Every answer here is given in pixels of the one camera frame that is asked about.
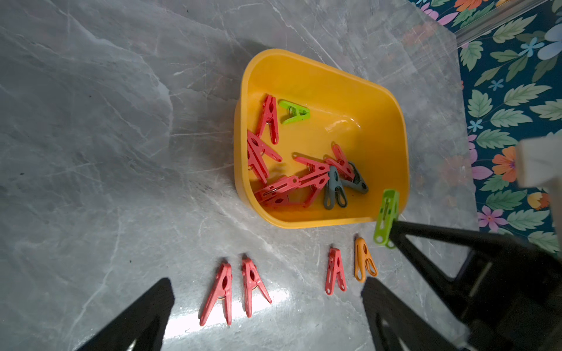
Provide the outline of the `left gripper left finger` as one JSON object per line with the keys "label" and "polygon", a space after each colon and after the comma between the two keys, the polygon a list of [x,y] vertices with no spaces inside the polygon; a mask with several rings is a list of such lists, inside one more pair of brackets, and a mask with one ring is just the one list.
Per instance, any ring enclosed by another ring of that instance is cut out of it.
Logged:
{"label": "left gripper left finger", "polygon": [[162,278],[79,350],[160,350],[175,298]]}

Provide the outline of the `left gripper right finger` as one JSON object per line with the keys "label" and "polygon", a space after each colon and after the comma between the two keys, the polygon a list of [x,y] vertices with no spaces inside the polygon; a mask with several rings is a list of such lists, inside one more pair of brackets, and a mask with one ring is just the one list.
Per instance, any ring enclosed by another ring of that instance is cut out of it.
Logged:
{"label": "left gripper right finger", "polygon": [[378,279],[367,278],[361,298],[376,350],[456,349]]}

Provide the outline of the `orange clothespin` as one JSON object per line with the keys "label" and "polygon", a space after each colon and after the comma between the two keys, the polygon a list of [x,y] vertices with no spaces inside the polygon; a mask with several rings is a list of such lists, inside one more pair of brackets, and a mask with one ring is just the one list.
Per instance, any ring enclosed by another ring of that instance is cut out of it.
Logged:
{"label": "orange clothespin", "polygon": [[354,241],[354,246],[354,276],[358,282],[364,283],[367,277],[376,277],[378,275],[378,269],[364,238],[357,236]]}

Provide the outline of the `yellow plastic storage box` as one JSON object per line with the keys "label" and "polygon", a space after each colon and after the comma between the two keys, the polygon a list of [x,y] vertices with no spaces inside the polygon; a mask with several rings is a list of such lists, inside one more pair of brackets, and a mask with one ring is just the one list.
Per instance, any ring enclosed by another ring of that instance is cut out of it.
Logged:
{"label": "yellow plastic storage box", "polygon": [[[248,167],[247,131],[256,135],[267,95],[311,112],[307,121],[282,125],[289,113],[277,108],[280,141],[271,147],[282,162],[263,155],[269,183],[284,176],[306,175],[306,165],[297,162],[297,158],[323,162],[325,156],[334,157],[332,143],[336,143],[354,163],[369,192],[361,195],[346,190],[348,206],[344,209],[326,210],[322,192],[305,208],[310,187],[291,191],[281,206],[259,203],[254,193],[263,183]],[[409,193],[409,161],[401,108],[382,86],[289,51],[263,51],[247,65],[241,81],[234,115],[234,181],[244,205],[285,229],[372,222],[387,189],[400,193],[399,207],[404,209]]]}

